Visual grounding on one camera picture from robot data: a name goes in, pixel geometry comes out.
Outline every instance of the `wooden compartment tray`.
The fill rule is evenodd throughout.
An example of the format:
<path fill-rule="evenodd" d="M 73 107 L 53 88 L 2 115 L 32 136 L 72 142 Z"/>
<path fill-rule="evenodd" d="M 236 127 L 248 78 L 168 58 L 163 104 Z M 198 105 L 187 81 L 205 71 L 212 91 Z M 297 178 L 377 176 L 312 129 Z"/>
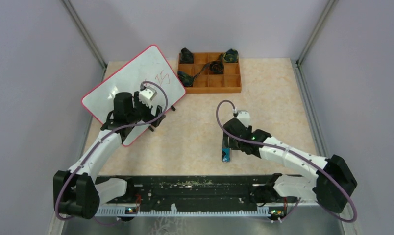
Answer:
<path fill-rule="evenodd" d="M 196 75 L 203 66 L 211 61 L 215 61 L 221 52 L 194 53 L 194 63 L 184 64 L 178 59 L 178 70 L 190 76 Z M 213 74 L 206 68 L 194 81 L 192 87 L 186 87 L 189 94 L 203 93 L 240 93 L 242 83 L 240 76 L 239 60 L 237 63 L 223 63 L 223 74 Z"/>

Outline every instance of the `tilted whiteboard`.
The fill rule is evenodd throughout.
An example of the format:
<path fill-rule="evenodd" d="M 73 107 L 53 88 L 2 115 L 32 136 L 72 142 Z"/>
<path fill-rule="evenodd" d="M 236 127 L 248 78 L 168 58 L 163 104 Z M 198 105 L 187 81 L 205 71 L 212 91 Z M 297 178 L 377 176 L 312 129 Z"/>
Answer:
<path fill-rule="evenodd" d="M 143 81 L 154 82 L 164 89 L 168 96 L 168 109 L 185 95 L 185 88 L 175 75 L 160 49 L 150 45 L 147 49 L 122 66 L 96 88 L 82 98 L 83 106 L 100 122 L 106 122 L 106 116 L 113 110 L 113 98 L 119 92 L 138 91 Z M 157 105 L 165 107 L 161 91 L 155 88 L 157 96 L 153 100 L 155 113 Z M 123 145 L 131 145 L 149 125 L 134 127 Z"/>

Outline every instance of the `table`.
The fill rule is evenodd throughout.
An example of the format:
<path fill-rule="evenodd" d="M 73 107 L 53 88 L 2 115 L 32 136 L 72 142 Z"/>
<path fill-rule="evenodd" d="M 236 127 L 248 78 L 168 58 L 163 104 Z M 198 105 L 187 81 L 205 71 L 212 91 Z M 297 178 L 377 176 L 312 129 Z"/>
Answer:
<path fill-rule="evenodd" d="M 174 71 L 178 60 L 169 60 Z M 108 78 L 126 61 L 110 62 Z M 100 175 L 248 175 L 296 173 L 291 169 L 240 151 L 222 162 L 222 131 L 216 122 L 217 104 L 229 99 L 247 110 L 253 130 L 261 129 L 295 148 L 315 154 L 301 96 L 290 59 L 241 59 L 240 94 L 187 94 L 168 111 L 154 132 L 147 130 L 130 147 L 120 146 Z M 222 123 L 232 108 L 220 108 Z M 94 143 L 101 124 L 93 118 L 85 151 Z"/>

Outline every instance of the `gray floor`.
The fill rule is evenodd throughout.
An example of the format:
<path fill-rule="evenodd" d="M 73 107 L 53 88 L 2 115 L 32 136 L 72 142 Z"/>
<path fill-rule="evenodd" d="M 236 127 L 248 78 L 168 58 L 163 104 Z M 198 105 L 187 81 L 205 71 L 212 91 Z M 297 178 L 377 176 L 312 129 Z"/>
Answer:
<path fill-rule="evenodd" d="M 99 218 L 113 222 L 114 218 Z M 321 207 L 299 206 L 282 224 L 247 217 L 135 218 L 113 227 L 94 220 L 66 222 L 62 235 L 343 235 L 341 223 Z"/>

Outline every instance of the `blue object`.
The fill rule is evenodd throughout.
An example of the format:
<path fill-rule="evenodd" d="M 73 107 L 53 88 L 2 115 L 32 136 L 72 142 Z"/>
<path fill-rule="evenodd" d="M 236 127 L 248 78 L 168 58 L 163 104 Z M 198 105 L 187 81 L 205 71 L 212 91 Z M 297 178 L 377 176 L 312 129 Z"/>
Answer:
<path fill-rule="evenodd" d="M 228 163 L 230 161 L 230 148 L 222 148 L 222 161 Z"/>

